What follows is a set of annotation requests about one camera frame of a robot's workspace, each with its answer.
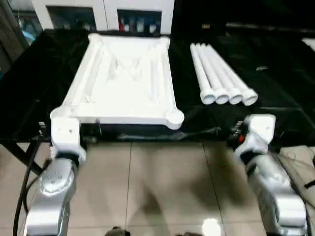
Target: white cabinet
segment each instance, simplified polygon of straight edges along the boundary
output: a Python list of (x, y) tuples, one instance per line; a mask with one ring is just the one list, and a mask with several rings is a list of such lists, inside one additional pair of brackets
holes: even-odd
[(32, 0), (43, 29), (171, 33), (174, 0)]

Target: gray floor tile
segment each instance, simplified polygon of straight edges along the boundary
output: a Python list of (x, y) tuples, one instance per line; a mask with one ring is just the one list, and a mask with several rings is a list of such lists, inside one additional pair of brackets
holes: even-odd
[(1, 236), (12, 236), (12, 230), (1, 230), (0, 229), (0, 235)]
[(266, 236), (261, 222), (225, 223), (226, 236)]
[(50, 143), (41, 143), (39, 146), (35, 161), (39, 166), (42, 166), (47, 158), (50, 157), (50, 149), (49, 149)]
[(261, 221), (243, 164), (235, 160), (225, 143), (206, 143), (204, 147), (223, 222)]
[(132, 143), (128, 226), (221, 220), (202, 145)]
[(129, 226), (131, 236), (178, 236), (184, 233), (194, 233), (203, 236), (225, 236), (224, 228), (220, 225), (220, 234), (214, 231), (210, 235), (203, 234), (202, 225), (162, 225), (162, 226)]
[(69, 229), (67, 236), (104, 236), (112, 227)]
[[(23, 143), (19, 146), (25, 151), (28, 148), (28, 144)], [(44, 161), (43, 155), (36, 155), (35, 161), (42, 164)], [(12, 234), (14, 214), (16, 210), (17, 201), (19, 198), (22, 181), (26, 167), (18, 159), (16, 159), (5, 147), (0, 146), (0, 229), (8, 229)], [(30, 179), (33, 179), (36, 175), (31, 173)], [(28, 204), (31, 204), (35, 188), (32, 188), (28, 195)], [(22, 207), (19, 218), (19, 231), (25, 221), (25, 212)]]
[(70, 228), (125, 225), (129, 160), (130, 143), (88, 147), (71, 201)]

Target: white plastic frame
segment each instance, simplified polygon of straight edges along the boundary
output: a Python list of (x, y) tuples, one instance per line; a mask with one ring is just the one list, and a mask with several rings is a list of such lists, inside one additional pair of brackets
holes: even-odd
[(91, 7), (97, 30), (108, 30), (103, 0), (32, 0), (39, 22), (45, 29), (54, 29), (47, 6)]
[(170, 39), (89, 35), (90, 44), (55, 117), (81, 123), (163, 124), (178, 129)]
[(104, 0), (109, 30), (119, 30), (117, 9), (161, 11), (161, 33), (172, 30), (174, 0)]
[(302, 41), (308, 45), (313, 51), (315, 51), (315, 39), (313, 38), (303, 38)]

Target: silver robotic arm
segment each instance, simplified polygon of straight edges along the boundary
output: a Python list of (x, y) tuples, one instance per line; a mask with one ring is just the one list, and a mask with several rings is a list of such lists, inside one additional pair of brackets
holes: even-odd
[(292, 189), (289, 176), (268, 149), (275, 121), (273, 115), (247, 117), (235, 127), (229, 139), (230, 146), (235, 157), (245, 165), (267, 235), (305, 236), (304, 202)]
[(24, 234), (28, 236), (67, 235), (76, 175), (86, 159), (80, 145), (79, 121), (52, 119), (52, 144), (54, 159), (38, 179), (38, 190), (27, 215)]
[[(269, 152), (275, 117), (252, 115), (240, 122), (229, 139), (235, 157), (244, 163), (268, 235), (307, 235), (306, 209), (291, 187), (285, 170)], [(52, 119), (54, 160), (40, 176), (34, 203), (27, 215), (25, 235), (65, 236), (78, 169), (86, 160), (80, 145), (79, 121)], [(113, 229), (108, 235), (124, 235)]]

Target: pipe end cap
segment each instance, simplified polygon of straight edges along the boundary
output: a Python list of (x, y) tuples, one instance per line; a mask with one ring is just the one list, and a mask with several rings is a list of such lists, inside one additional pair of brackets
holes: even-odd
[(250, 106), (258, 100), (258, 94), (251, 88), (243, 91), (243, 103), (245, 106)]
[(238, 104), (243, 100), (243, 95), (238, 88), (228, 90), (229, 102), (232, 105)]
[(200, 92), (200, 98), (203, 104), (209, 105), (216, 101), (216, 96), (214, 94), (214, 91), (209, 90), (203, 90)]
[(182, 126), (184, 121), (184, 113), (180, 110), (171, 110), (165, 114), (165, 118), (167, 120), (166, 126), (170, 129), (179, 129)]
[(224, 104), (228, 102), (228, 92), (225, 88), (220, 88), (218, 90), (215, 90), (215, 97), (216, 97), (216, 103), (217, 104)]

